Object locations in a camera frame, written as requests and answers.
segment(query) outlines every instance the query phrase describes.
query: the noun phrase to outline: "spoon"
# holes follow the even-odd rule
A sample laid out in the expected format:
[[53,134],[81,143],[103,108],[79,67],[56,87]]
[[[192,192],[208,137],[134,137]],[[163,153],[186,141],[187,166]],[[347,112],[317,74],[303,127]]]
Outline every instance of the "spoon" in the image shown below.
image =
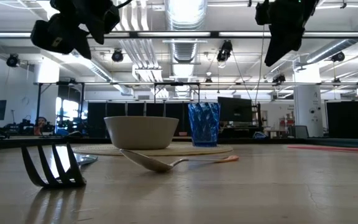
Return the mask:
[[166,172],[166,171],[172,170],[174,166],[178,165],[181,162],[186,162],[186,161],[231,162],[231,161],[239,160],[238,156],[229,156],[224,159],[179,159],[175,162],[172,162],[171,164],[166,164],[164,162],[160,162],[156,159],[153,159],[153,158],[150,158],[145,155],[142,155],[142,154],[139,154],[136,152],[132,152],[129,150],[120,149],[119,151],[122,153],[122,155],[124,155],[130,161],[132,161],[142,167],[145,167],[148,170],[152,170],[155,172]]

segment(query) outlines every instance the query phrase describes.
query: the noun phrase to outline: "air duct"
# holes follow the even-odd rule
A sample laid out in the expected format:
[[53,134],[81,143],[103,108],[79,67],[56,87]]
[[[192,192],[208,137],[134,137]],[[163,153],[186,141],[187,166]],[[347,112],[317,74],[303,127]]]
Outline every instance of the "air duct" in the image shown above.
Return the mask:
[[[207,0],[165,0],[165,16],[169,30],[201,30],[204,27]],[[179,77],[190,77],[193,74],[194,61],[198,44],[172,43],[171,53],[173,74]]]
[[306,63],[317,63],[321,60],[324,60],[328,57],[331,57],[342,50],[358,43],[358,39],[345,39],[345,40],[335,40],[331,43],[325,45],[324,47],[318,49],[317,51],[309,54],[306,58]]

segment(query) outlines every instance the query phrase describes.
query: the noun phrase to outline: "white column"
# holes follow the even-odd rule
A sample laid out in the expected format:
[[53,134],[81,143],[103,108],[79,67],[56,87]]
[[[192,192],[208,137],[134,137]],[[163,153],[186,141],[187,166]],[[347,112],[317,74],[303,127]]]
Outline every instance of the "white column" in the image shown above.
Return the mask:
[[[321,81],[316,64],[304,66],[304,70],[294,70],[294,82],[318,83]],[[323,115],[321,112],[321,93],[318,85],[294,87],[295,125],[308,127],[310,137],[323,136]]]

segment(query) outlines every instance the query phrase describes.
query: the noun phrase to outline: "table surface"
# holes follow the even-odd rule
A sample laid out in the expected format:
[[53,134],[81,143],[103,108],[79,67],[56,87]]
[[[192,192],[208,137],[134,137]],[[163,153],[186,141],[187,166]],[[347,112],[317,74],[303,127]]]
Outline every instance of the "table surface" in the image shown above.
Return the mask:
[[[185,162],[166,174],[100,156],[82,167],[86,187],[53,191],[32,185],[20,149],[3,149],[0,223],[358,223],[358,153],[233,147],[238,162]],[[36,148],[30,155],[40,172]]]

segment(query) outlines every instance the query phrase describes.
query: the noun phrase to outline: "ceiling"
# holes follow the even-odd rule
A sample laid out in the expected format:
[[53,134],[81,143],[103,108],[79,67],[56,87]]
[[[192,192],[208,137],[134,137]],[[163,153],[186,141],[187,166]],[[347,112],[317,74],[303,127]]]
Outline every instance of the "ceiling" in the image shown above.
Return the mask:
[[[341,1],[327,0],[323,1],[320,8],[318,8],[308,21],[306,25],[307,31],[346,31],[357,30],[358,26],[358,0],[346,1],[349,7],[345,9],[338,8]],[[34,22],[40,18],[47,18],[47,12],[40,9],[40,5],[48,4],[47,1],[28,1],[24,4],[26,7],[35,7],[37,9],[18,9],[9,7],[6,4],[14,7],[25,7],[17,1],[0,2],[0,31],[31,31]],[[205,30],[247,30],[247,31],[262,31],[264,28],[258,26],[255,22],[255,7],[247,7],[248,1],[208,1],[208,8],[206,11]],[[147,21],[150,30],[166,30],[165,10],[163,0],[148,0]],[[172,76],[172,58],[170,54],[170,47],[168,44],[162,42],[163,39],[153,39],[153,47],[157,56],[158,64],[162,68],[162,77],[168,79]],[[276,66],[287,63],[292,64],[292,61],[297,56],[308,55],[324,45],[335,41],[334,39],[304,39],[301,49],[298,52],[290,52],[284,56],[280,61],[271,67],[266,67],[264,63],[260,66],[260,54],[262,59],[267,52],[269,46],[269,39],[233,39],[234,53],[229,58],[224,68],[218,68],[218,63],[215,60],[216,52],[220,48],[222,39],[208,39],[207,43],[200,44],[196,61],[194,62],[195,69],[191,81],[203,82],[206,78],[206,72],[211,72],[213,82],[235,82],[241,81],[241,75],[245,81],[257,82],[259,78],[264,80],[264,76],[269,74]],[[104,45],[99,45],[93,40],[88,40],[91,46],[93,59],[99,62],[107,71],[111,73],[114,80],[120,82],[134,82],[135,79],[132,73],[132,61],[124,52],[124,60],[120,63],[113,63],[111,55],[116,48],[122,48],[119,40],[107,39]],[[19,58],[23,61],[35,64],[40,63],[43,57],[53,55],[57,58],[62,67],[61,76],[74,77],[82,82],[94,82],[98,80],[95,74],[86,66],[77,63],[75,60],[70,60],[67,56],[59,54],[52,54],[40,50],[32,45],[29,39],[0,39],[0,57],[7,57],[10,53],[18,53]],[[346,60],[358,56],[358,43],[345,49],[343,51],[346,55]],[[350,60],[335,69],[332,69],[332,62],[321,62],[320,75],[323,81],[330,80],[335,75],[341,75],[358,70],[358,58]],[[292,69],[283,71],[286,75],[287,81],[292,80]],[[270,82],[272,75],[267,76]],[[347,82],[358,82],[358,75],[354,75],[346,80]],[[344,89],[353,90],[355,87],[349,86]]]

